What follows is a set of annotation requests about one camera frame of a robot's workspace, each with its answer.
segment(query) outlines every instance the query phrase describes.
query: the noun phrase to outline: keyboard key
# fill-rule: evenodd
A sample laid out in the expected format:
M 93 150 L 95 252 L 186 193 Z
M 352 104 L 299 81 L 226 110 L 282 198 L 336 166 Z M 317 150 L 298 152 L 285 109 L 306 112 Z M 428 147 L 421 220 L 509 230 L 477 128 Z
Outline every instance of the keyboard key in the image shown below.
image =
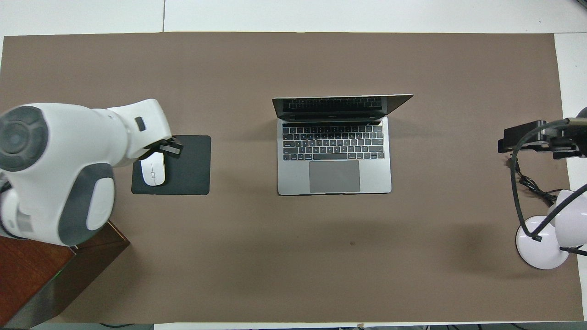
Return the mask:
M 319 153 L 314 155 L 314 160 L 347 159 L 346 153 Z
M 369 147 L 369 152 L 371 152 L 371 153 L 379 152 L 379 151 L 383 151 L 383 146 L 370 146 Z

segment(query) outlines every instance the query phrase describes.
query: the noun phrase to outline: space bar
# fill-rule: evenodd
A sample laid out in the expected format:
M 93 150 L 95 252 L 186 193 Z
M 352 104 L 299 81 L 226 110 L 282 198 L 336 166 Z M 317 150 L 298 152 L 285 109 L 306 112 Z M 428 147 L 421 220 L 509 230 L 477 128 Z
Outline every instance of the space bar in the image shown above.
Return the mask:
M 315 153 L 314 160 L 346 159 L 346 153 Z

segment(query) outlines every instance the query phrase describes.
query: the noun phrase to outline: laptop screen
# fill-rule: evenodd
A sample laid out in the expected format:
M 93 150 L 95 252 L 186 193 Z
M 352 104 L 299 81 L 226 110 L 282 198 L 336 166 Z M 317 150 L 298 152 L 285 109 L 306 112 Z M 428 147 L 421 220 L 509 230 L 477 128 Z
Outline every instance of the laptop screen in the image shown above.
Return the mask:
M 413 95 L 278 97 L 275 113 L 284 120 L 376 119 L 394 111 Z

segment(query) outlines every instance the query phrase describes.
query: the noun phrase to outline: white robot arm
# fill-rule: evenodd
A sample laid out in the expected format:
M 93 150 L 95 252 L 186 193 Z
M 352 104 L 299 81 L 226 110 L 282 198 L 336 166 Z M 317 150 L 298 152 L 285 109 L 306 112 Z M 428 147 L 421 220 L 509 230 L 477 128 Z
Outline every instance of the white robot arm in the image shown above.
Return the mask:
M 179 154 L 154 99 L 108 109 L 34 103 L 0 116 L 0 235 L 80 244 L 114 204 L 112 167 L 154 151 Z

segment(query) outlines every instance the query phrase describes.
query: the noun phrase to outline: laptop trackpad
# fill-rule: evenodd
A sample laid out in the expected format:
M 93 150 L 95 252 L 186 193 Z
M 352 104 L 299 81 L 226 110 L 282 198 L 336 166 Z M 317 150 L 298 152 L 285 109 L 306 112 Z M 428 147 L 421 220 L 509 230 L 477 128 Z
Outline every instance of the laptop trackpad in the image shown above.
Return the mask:
M 359 162 L 311 161 L 311 193 L 347 193 L 360 191 Z

